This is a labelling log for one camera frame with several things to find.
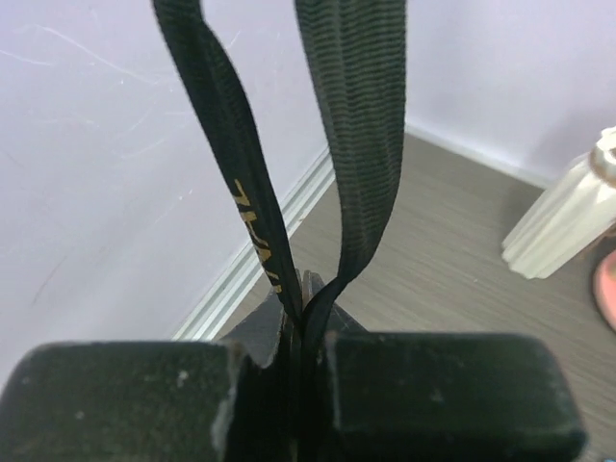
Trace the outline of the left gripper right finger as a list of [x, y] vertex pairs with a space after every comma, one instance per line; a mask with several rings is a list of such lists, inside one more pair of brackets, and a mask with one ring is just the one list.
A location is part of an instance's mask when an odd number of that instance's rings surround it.
[[306, 461], [573, 461], [588, 434], [539, 339], [370, 332], [334, 308]]

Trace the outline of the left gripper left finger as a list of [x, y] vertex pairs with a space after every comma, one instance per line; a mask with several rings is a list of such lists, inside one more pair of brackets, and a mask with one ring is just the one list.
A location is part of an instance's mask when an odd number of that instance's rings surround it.
[[31, 349], [1, 396], [5, 461], [285, 461], [267, 297], [213, 342], [60, 342]]

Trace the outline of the black ribbon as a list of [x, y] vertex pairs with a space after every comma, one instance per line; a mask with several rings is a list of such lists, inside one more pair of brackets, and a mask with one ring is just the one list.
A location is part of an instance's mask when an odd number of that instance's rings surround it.
[[304, 295], [253, 113], [197, 1], [153, 5], [167, 48], [270, 284], [291, 322], [291, 425], [306, 411], [338, 296], [370, 263], [398, 194], [404, 139], [406, 5], [298, 1], [295, 15], [333, 163], [342, 240], [336, 276]]

